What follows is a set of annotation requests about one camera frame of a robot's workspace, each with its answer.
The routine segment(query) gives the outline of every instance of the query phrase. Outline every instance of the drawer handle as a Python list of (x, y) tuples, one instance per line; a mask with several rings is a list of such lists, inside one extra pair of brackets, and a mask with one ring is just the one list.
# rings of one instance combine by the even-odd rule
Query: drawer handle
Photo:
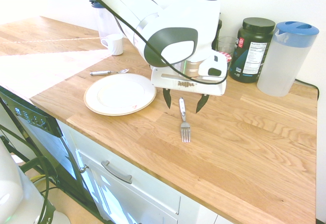
[(110, 164), (110, 161), (102, 161), (101, 162), (102, 166), (108, 171), (110, 172), (112, 175), (114, 175), (116, 178), (120, 179), (121, 181), (124, 181), (125, 183), (131, 184), (132, 183), (132, 175), (128, 175), (128, 176), (123, 176), (121, 175), (119, 172), (117, 172), (116, 170), (112, 169), (109, 167), (108, 164)]

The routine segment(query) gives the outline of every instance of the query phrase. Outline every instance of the mug handle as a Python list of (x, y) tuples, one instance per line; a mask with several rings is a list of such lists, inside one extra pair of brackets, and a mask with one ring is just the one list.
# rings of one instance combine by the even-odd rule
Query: mug handle
[(104, 47), (106, 47), (106, 48), (108, 48), (108, 44), (107, 44), (107, 40), (106, 40), (106, 38), (102, 38), (101, 39), (101, 44), (104, 46)]

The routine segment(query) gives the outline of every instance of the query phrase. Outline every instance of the black container lid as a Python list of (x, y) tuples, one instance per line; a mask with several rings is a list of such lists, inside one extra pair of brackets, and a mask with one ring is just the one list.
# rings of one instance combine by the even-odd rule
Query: black container lid
[(275, 28), (275, 22), (264, 18), (246, 18), (243, 20), (242, 27), (255, 33), (270, 33)]

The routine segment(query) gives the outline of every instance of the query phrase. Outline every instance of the spoon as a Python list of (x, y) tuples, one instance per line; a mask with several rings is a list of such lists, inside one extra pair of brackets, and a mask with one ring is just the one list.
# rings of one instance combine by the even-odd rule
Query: spoon
[(104, 71), (93, 71), (90, 73), (90, 75), (111, 75), (111, 74), (123, 74), (127, 73), (129, 69), (123, 69), (120, 71), (110, 71), (110, 70), (104, 70)]

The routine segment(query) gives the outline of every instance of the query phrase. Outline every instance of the plastic bottle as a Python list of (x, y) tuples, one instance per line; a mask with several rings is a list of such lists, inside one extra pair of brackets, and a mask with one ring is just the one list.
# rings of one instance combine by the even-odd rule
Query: plastic bottle
[(96, 0), (90, 0), (95, 13), (96, 25), (100, 39), (104, 39), (110, 34), (120, 34), (121, 30), (112, 13), (104, 8)]
[(276, 25), (257, 87), (282, 97), (288, 94), (319, 30), (309, 24), (288, 21)]
[(229, 72), (234, 80), (244, 83), (258, 80), (274, 28), (275, 22), (269, 19), (253, 17), (243, 20)]

